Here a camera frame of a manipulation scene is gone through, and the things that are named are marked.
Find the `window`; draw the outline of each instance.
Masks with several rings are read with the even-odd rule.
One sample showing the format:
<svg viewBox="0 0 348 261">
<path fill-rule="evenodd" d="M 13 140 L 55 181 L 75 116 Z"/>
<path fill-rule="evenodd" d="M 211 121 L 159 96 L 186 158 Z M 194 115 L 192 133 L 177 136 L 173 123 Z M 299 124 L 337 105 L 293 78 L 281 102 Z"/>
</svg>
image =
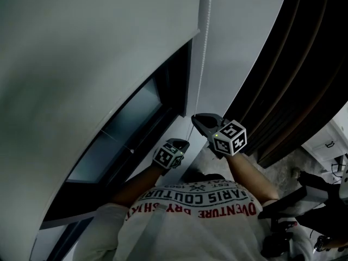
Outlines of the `window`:
<svg viewBox="0 0 348 261">
<path fill-rule="evenodd" d="M 97 183 L 136 135 L 162 105 L 152 78 L 101 130 L 71 172 L 67 182 Z"/>
<path fill-rule="evenodd" d="M 53 200 L 42 229 L 67 225 L 48 260 L 62 260 L 91 221 L 178 115 L 185 114 L 191 41 L 117 110 L 76 163 Z"/>
</svg>

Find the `cable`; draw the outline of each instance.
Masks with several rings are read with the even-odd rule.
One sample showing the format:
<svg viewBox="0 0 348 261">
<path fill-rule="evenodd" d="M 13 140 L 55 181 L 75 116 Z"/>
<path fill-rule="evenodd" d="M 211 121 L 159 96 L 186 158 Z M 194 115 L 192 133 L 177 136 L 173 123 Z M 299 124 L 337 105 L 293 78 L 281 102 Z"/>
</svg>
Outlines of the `cable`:
<svg viewBox="0 0 348 261">
<path fill-rule="evenodd" d="M 339 181 L 342 181 L 342 179 L 340 179 L 340 180 L 338 180 L 338 181 L 336 181 L 336 182 L 332 183 L 332 185 L 333 185 L 333 184 L 336 184 L 336 183 L 337 183 L 337 182 L 339 182 Z"/>
<path fill-rule="evenodd" d="M 331 164 L 331 171 L 332 171 L 332 174 L 334 174 L 335 175 L 335 177 L 337 177 L 337 178 L 341 178 L 342 179 L 342 177 L 341 176 L 337 176 L 335 173 L 333 173 L 333 166 L 334 165 L 343 165 L 343 164 Z"/>
<path fill-rule="evenodd" d="M 202 77 L 203 77 L 203 71 L 204 71 L 204 65 L 206 63 L 206 52 L 207 52 L 207 43 L 208 43 L 208 33 L 209 33 L 209 25 L 210 25 L 210 14 L 212 12 L 212 0 L 208 1 L 208 13 L 207 13 L 207 23 L 206 23 L 206 34 L 204 36 L 204 45 L 203 45 L 203 52 L 202 52 L 202 65 L 201 65 L 201 73 L 200 73 L 200 82 L 198 84 L 198 91 L 197 91 L 197 100 L 196 100 L 196 107 L 195 107 L 195 113 L 194 116 L 196 116 L 197 113 L 197 107 L 198 107 L 198 101 L 200 99 L 200 92 L 201 92 L 201 84 L 202 84 Z M 194 129 L 194 126 L 192 126 L 191 132 L 189 133 L 190 130 L 190 125 L 187 131 L 186 135 L 186 140 L 189 141 L 192 131 Z"/>
</svg>

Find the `floor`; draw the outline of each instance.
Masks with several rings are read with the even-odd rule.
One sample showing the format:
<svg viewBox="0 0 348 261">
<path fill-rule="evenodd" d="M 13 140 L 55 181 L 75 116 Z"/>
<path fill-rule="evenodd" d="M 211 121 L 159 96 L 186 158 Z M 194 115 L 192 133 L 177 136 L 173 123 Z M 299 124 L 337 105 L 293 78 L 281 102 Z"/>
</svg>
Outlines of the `floor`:
<svg viewBox="0 0 348 261">
<path fill-rule="evenodd" d="M 292 177 L 291 175 L 292 168 L 299 167 L 301 170 L 315 175 L 321 174 L 323 170 L 322 166 L 303 148 L 296 149 L 294 152 L 267 169 L 260 167 L 256 163 L 256 160 L 253 156 L 248 157 L 248 159 L 259 171 L 265 174 L 266 177 L 275 184 L 280 197 L 283 197 L 300 187 L 300 184 L 297 182 L 296 178 Z M 190 173 L 190 171 L 196 169 L 202 171 L 204 174 L 219 173 L 226 179 L 233 179 L 226 160 L 224 158 L 221 160 L 217 159 L 217 157 L 210 151 L 210 149 L 207 148 L 207 144 L 196 157 L 191 167 L 189 167 L 187 173 Z M 338 180 L 338 178 L 333 177 L 331 173 L 327 173 L 322 177 L 327 183 L 334 183 Z M 306 228 L 308 235 L 310 235 L 311 231 L 311 229 Z M 311 237 L 313 244 L 315 244 L 318 236 L 319 233 L 313 232 Z M 334 260 L 340 256 L 347 254 L 348 250 L 345 250 L 343 252 L 337 252 L 337 250 L 330 250 L 328 252 L 315 252 L 313 260 Z"/>
</svg>

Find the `dark curtain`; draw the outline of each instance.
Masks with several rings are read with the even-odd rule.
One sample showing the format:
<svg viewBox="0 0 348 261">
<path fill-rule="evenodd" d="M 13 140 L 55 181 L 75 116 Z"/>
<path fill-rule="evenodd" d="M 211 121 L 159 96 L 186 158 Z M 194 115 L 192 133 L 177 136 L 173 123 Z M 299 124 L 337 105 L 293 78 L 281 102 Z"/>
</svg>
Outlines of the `dark curtain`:
<svg viewBox="0 0 348 261">
<path fill-rule="evenodd" d="M 247 130 L 244 153 L 272 165 L 348 101 L 347 0 L 284 0 L 225 118 Z"/>
</svg>

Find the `glass pane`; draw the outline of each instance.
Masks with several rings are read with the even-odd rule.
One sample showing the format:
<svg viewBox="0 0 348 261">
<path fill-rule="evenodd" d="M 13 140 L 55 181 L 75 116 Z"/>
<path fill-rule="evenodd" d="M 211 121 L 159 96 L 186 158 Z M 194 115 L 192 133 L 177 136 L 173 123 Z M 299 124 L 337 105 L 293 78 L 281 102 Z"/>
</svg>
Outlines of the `glass pane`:
<svg viewBox="0 0 348 261">
<path fill-rule="evenodd" d="M 114 157 L 127 146 L 161 106 L 156 83 L 151 79 L 104 128 L 70 174 L 67 182 L 96 183 Z"/>
</svg>

